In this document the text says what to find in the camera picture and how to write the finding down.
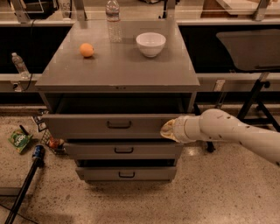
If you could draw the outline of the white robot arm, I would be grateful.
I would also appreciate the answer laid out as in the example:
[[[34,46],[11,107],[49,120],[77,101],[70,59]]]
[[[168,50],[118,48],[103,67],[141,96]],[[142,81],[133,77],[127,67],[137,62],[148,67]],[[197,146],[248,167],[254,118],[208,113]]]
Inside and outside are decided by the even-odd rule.
[[[201,115],[181,115],[168,121],[160,135],[177,143],[224,141],[240,144],[280,166],[280,133],[241,122],[223,110],[211,108]]]

